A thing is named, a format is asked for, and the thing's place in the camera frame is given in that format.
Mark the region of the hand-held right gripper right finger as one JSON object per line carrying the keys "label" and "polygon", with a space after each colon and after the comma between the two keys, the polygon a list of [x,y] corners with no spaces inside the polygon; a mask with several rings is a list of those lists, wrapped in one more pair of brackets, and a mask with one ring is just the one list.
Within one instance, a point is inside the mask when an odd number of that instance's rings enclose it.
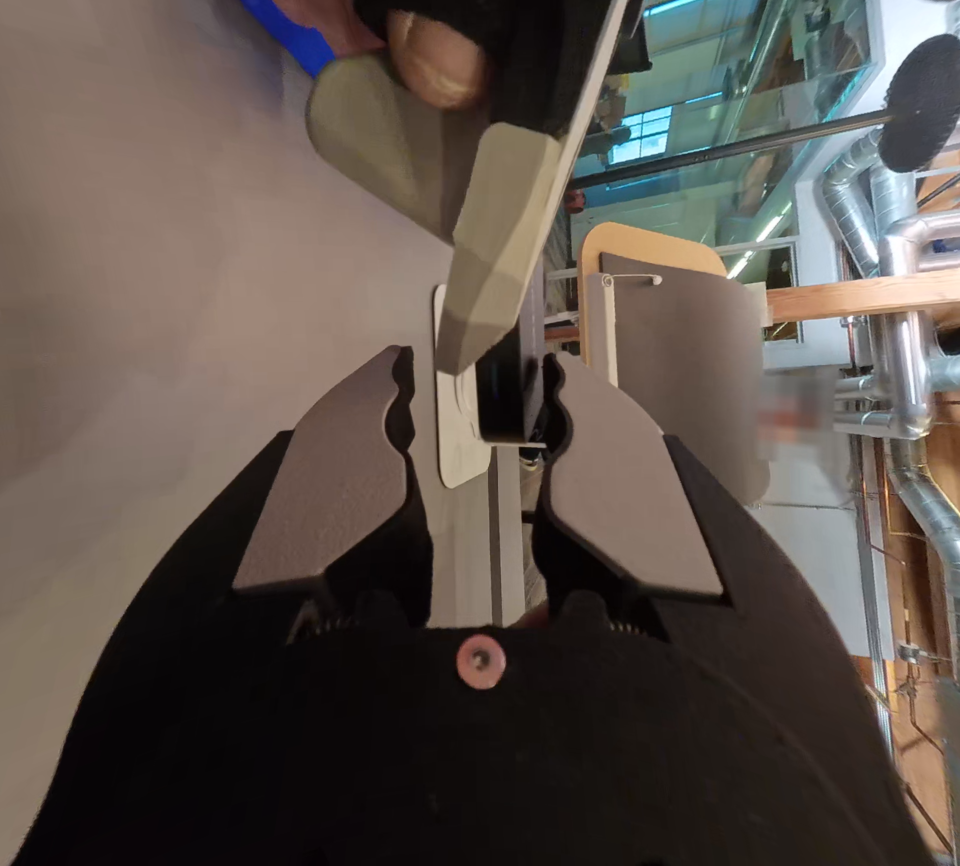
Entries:
{"label": "hand-held right gripper right finger", "polygon": [[542,368],[548,457],[534,562],[550,616],[581,592],[614,619],[635,618],[646,600],[722,603],[722,577],[654,418],[575,356],[549,354]]}

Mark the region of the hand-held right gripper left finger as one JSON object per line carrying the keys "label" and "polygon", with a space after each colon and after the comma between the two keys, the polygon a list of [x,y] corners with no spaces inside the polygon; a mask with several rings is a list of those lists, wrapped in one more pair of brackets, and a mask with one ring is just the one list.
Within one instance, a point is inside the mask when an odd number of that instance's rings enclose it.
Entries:
{"label": "hand-held right gripper left finger", "polygon": [[389,345],[300,419],[234,575],[235,593],[317,597],[350,616],[386,593],[431,616],[434,547],[410,448],[414,351]]}

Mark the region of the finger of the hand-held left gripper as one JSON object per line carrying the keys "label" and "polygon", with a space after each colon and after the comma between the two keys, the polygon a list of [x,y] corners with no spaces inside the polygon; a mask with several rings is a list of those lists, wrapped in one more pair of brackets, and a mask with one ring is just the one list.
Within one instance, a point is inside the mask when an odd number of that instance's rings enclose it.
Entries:
{"label": "finger of the hand-held left gripper", "polygon": [[565,184],[565,140],[509,123],[482,134],[453,233],[436,368],[458,376],[516,323]]}

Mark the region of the blue plastic bin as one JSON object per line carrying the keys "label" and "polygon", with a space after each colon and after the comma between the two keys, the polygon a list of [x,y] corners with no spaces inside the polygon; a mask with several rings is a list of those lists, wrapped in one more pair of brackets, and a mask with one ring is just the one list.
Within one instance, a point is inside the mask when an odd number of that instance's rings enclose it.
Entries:
{"label": "blue plastic bin", "polygon": [[246,11],[264,28],[311,78],[316,78],[335,59],[320,31],[289,18],[273,0],[240,0]]}

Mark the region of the black usb hub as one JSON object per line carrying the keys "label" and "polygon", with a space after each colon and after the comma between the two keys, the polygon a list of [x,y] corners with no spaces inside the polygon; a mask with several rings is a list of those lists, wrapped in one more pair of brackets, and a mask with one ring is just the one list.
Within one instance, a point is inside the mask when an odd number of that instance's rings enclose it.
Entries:
{"label": "black usb hub", "polygon": [[490,445],[541,448],[549,413],[545,399],[545,330],[514,327],[476,363],[478,424]]}

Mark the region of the white mounting bar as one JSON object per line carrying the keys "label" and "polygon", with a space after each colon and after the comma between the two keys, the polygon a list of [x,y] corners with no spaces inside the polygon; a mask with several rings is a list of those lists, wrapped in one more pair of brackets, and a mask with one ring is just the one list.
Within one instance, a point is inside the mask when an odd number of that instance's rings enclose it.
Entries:
{"label": "white mounting bar", "polygon": [[584,362],[618,388],[617,308],[615,278],[595,272],[585,278],[586,318],[582,321]]}

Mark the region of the grey panel with wooden edge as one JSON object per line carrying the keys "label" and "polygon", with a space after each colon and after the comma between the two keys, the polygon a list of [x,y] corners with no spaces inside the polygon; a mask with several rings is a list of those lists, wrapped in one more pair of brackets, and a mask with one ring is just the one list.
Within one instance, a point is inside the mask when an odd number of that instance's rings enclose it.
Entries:
{"label": "grey panel with wooden edge", "polygon": [[733,497],[759,504],[770,482],[762,454],[762,309],[728,278],[719,254],[628,224],[594,225],[578,262],[579,335],[586,277],[614,277],[618,389],[663,433],[681,440]]}

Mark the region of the light wooden beam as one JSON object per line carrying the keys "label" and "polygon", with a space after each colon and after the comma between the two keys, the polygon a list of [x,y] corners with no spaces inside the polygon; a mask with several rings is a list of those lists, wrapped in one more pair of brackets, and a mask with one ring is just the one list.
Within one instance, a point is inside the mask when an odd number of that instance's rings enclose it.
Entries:
{"label": "light wooden beam", "polygon": [[958,302],[958,268],[790,287],[766,292],[761,326],[930,311]]}

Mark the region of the black pole with round disc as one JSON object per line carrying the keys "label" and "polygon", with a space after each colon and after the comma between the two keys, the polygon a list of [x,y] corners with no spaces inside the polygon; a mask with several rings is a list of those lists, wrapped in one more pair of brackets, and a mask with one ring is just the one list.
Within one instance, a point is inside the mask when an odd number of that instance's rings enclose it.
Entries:
{"label": "black pole with round disc", "polygon": [[958,83],[958,37],[937,34],[918,44],[896,69],[881,109],[578,176],[570,181],[569,188],[586,190],[630,183],[874,128],[881,128],[878,151],[882,162],[895,173],[914,172],[933,159],[954,132],[959,116]]}

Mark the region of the silver ventilation duct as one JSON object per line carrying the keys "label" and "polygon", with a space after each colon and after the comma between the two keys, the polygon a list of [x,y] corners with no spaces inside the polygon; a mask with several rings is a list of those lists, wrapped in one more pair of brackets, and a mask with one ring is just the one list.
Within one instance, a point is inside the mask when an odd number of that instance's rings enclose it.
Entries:
{"label": "silver ventilation duct", "polygon": [[[823,172],[822,199],[837,235],[864,279],[930,279],[958,266],[958,252],[938,253],[958,239],[958,210],[918,212],[913,172],[897,173],[881,157],[879,127],[853,141]],[[870,390],[886,412],[853,416],[847,432],[886,442],[887,473],[904,506],[935,549],[944,582],[949,659],[958,677],[959,513],[934,480],[926,438],[935,419],[933,395],[958,388],[958,358],[933,355],[929,307],[880,314],[879,357]]]}

